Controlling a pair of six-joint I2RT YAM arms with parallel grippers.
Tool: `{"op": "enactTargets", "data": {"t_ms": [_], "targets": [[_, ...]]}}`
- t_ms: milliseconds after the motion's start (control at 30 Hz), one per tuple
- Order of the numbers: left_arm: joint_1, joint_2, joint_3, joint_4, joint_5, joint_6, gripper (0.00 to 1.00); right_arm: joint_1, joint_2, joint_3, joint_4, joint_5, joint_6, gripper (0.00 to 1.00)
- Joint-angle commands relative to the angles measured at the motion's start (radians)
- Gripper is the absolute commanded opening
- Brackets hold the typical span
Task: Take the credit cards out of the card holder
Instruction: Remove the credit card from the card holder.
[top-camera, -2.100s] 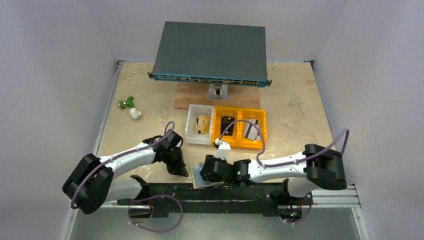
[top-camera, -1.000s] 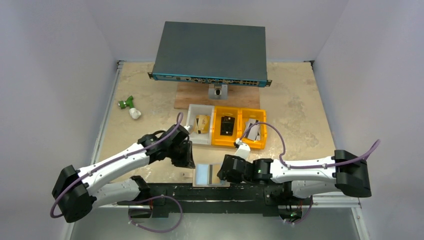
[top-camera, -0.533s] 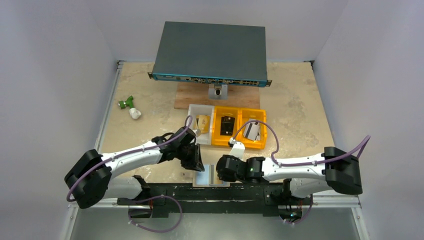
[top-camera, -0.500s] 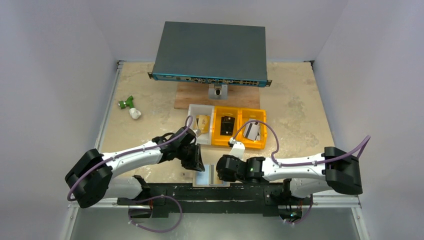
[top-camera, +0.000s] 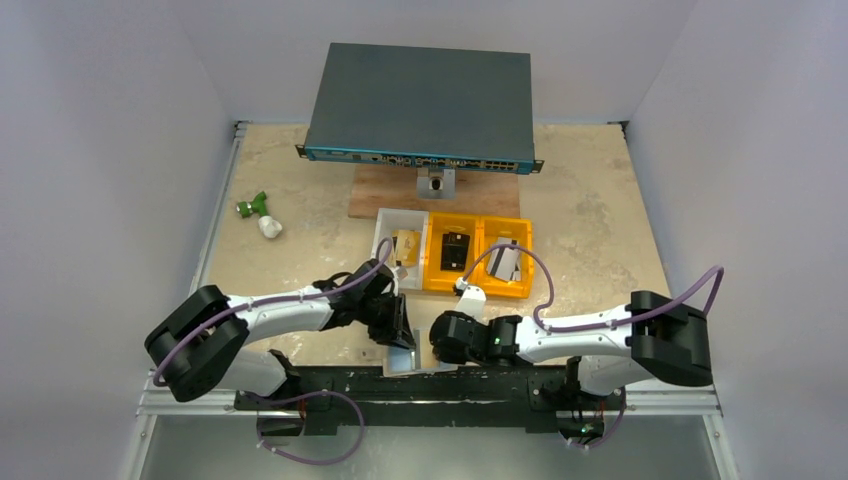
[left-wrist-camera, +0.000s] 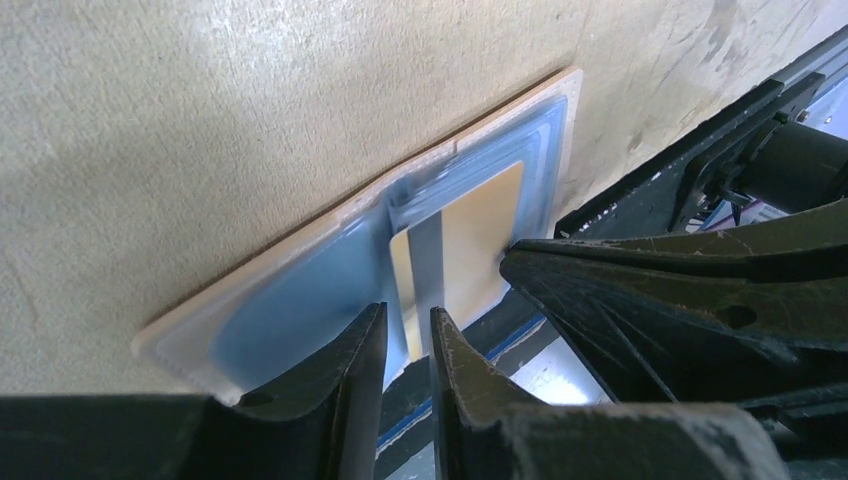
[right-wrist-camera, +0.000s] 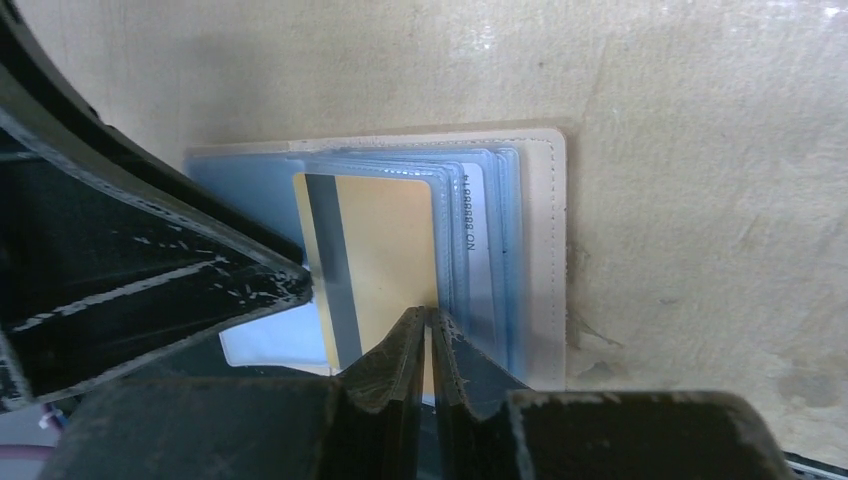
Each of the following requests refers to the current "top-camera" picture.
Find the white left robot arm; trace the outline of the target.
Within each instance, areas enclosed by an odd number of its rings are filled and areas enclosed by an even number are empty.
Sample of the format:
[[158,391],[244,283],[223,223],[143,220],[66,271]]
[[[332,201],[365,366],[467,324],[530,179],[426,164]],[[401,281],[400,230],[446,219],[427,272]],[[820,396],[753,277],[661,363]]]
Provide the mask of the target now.
[[296,375],[284,354],[248,345],[289,333],[324,332],[354,322],[379,345],[412,350],[406,297],[395,275],[372,258],[299,290],[276,295],[226,295],[216,285],[195,290],[146,337],[153,382],[178,402],[216,388],[273,397]]

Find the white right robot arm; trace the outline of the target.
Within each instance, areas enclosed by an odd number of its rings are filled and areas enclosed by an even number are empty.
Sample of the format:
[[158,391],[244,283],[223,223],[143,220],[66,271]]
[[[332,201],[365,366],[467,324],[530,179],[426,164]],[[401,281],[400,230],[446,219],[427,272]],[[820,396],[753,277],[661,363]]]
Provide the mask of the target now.
[[529,366],[564,358],[565,385],[590,397],[643,380],[679,387],[713,382],[707,315],[655,292],[594,314],[549,318],[509,315],[477,319],[486,297],[472,288],[456,309],[439,315],[429,331],[443,363]]

